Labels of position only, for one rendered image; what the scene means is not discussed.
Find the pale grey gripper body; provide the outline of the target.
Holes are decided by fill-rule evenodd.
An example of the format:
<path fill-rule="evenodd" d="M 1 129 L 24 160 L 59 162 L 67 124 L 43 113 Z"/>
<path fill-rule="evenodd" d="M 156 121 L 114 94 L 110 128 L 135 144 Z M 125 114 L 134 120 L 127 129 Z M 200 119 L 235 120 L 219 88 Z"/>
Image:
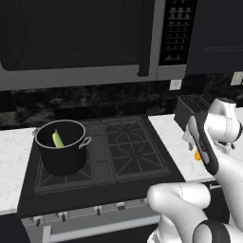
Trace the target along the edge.
<path fill-rule="evenodd" d="M 199 134 L 197 131 L 196 123 L 190 121 L 186 125 L 186 130 L 182 136 L 182 139 L 188 143 L 189 150 L 193 151 L 196 148 L 196 142 L 198 141 Z"/>

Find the black cooking pot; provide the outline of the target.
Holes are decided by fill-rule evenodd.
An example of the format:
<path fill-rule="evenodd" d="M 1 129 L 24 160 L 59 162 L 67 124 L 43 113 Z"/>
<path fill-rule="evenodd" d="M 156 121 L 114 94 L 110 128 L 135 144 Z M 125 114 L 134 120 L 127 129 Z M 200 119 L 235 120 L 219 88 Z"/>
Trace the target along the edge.
<path fill-rule="evenodd" d="M 58 131 L 64 147 L 56 148 L 52 134 Z M 85 127 L 78 121 L 57 120 L 49 122 L 33 132 L 45 169 L 53 176 L 73 175 L 86 162 L 86 147 L 91 138 Z"/>

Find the yellow green corn cob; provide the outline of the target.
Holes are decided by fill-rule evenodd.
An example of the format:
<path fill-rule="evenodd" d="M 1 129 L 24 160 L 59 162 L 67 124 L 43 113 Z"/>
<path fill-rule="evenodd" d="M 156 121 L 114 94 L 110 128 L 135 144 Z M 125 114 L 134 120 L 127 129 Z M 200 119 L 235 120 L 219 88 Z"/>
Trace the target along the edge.
<path fill-rule="evenodd" d="M 62 148 L 62 147 L 64 147 L 64 143 L 63 143 L 61 137 L 59 136 L 58 131 L 55 131 L 52 134 L 52 140 L 53 140 L 54 145 L 55 145 L 56 148 Z"/>

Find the black toaster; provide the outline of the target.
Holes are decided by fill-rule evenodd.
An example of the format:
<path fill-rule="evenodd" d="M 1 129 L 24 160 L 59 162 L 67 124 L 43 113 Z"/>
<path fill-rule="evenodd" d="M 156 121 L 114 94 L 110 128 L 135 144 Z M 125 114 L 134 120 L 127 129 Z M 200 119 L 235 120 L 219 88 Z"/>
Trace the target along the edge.
<path fill-rule="evenodd" d="M 181 95 L 178 97 L 174 120 L 185 131 L 190 117 L 196 112 L 207 111 L 209 107 L 210 104 L 197 94 Z"/>

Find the black gas hob stove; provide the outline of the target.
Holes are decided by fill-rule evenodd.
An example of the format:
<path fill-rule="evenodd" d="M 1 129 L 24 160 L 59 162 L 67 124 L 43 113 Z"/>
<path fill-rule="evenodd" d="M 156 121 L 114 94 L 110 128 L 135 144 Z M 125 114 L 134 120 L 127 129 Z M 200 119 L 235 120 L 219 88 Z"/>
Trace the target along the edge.
<path fill-rule="evenodd" d="M 146 204 L 150 186 L 181 182 L 183 176 L 158 133 L 145 117 L 79 121 L 91 142 L 84 167 L 73 175 L 58 177 L 44 167 L 33 139 L 28 167 L 17 208 L 30 243 L 42 243 L 43 229 L 54 234 L 158 215 Z M 124 202 L 125 209 L 117 210 Z M 94 212 L 102 206 L 101 215 Z M 58 213 L 68 212 L 63 222 Z M 35 216 L 44 220 L 37 227 Z M 147 243 L 158 224 L 60 243 Z"/>

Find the dark drawer front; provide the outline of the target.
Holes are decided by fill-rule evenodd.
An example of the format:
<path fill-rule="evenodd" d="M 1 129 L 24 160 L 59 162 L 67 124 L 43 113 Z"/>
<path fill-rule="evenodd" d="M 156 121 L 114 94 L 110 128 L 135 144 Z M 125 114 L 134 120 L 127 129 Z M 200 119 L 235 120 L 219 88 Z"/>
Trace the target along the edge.
<path fill-rule="evenodd" d="M 209 185 L 219 185 L 217 181 L 207 181 L 204 185 L 209 189 Z M 215 221 L 222 223 L 228 223 L 230 218 L 230 212 L 222 191 L 222 188 L 210 191 L 211 202 L 210 205 L 203 210 L 206 216 Z"/>

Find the dark cupboard door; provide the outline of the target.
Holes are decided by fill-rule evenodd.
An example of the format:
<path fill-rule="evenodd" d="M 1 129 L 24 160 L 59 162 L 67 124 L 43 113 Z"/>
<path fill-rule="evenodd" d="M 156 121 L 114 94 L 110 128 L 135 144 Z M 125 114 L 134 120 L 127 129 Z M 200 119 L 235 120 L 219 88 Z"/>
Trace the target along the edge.
<path fill-rule="evenodd" d="M 186 74 L 243 71 L 243 0 L 197 0 Z"/>

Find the grey black microwave oven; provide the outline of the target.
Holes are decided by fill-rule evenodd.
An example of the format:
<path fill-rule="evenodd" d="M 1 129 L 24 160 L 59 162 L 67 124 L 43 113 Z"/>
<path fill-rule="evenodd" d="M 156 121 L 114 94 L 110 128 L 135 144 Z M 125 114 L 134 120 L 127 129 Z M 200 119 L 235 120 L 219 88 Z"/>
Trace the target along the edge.
<path fill-rule="evenodd" d="M 155 0 L 139 77 L 142 0 L 0 0 L 0 91 L 182 79 L 197 0 Z"/>

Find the dark base cupboard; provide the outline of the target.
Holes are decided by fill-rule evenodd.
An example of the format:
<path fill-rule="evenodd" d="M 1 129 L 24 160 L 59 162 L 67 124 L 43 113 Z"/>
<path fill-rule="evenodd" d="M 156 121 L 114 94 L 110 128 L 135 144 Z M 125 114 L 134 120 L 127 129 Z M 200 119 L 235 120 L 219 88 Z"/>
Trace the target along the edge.
<path fill-rule="evenodd" d="M 30 243 L 26 229 L 16 214 L 0 215 L 0 243 Z"/>

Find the white wall socket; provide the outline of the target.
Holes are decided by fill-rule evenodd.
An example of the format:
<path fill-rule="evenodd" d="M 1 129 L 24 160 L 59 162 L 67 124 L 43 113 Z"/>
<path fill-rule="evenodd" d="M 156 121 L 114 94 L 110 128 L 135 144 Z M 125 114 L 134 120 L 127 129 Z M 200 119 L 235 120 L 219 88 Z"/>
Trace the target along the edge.
<path fill-rule="evenodd" d="M 231 85 L 241 85 L 242 81 L 243 81 L 243 72 L 241 71 L 235 72 L 232 77 Z"/>
<path fill-rule="evenodd" d="M 170 90 L 180 90 L 182 84 L 182 80 L 172 80 L 170 82 Z"/>

